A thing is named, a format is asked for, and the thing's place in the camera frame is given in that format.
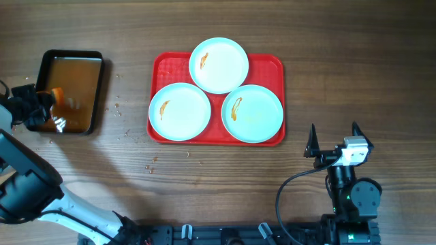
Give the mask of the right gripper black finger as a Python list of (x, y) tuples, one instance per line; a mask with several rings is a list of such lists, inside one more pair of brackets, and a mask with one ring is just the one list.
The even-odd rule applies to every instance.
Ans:
[(315, 125), (311, 125), (311, 130), (309, 132), (309, 139), (304, 151), (304, 157), (314, 158), (320, 156), (320, 147), (318, 144), (317, 133)]
[(358, 123), (356, 121), (354, 121), (352, 123), (352, 135), (353, 136), (362, 136), (367, 142), (368, 149), (374, 149), (374, 145), (368, 139), (368, 137), (362, 132), (362, 130), (360, 129), (360, 127), (358, 126)]

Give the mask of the orange green scrub sponge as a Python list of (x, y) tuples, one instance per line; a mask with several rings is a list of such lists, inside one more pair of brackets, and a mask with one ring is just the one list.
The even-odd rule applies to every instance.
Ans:
[(53, 88), (50, 91), (38, 91), (37, 97), (39, 102), (47, 110), (52, 107), (62, 108), (65, 105), (65, 96), (62, 88)]

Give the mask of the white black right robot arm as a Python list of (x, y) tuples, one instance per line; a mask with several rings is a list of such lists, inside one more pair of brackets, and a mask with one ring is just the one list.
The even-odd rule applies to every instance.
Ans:
[(324, 214), (317, 225), (314, 244), (362, 244), (381, 243), (377, 209), (381, 202), (382, 187), (370, 179), (358, 179), (355, 168), (366, 163), (374, 145), (364, 135), (356, 122), (352, 123), (352, 135), (333, 150), (321, 150), (315, 126), (311, 126), (304, 152), (306, 158), (314, 158), (314, 169), (327, 171), (327, 187), (333, 213)]

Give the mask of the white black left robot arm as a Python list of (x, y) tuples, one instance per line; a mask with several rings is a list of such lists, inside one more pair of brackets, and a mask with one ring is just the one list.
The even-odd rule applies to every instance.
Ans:
[(38, 92), (28, 84), (1, 94), (1, 171), (14, 170), (1, 183), (1, 223), (56, 223), (79, 233), (80, 244), (144, 244), (135, 222), (72, 193), (49, 162), (13, 137), (16, 125), (45, 124), (54, 105), (66, 108), (61, 88)]

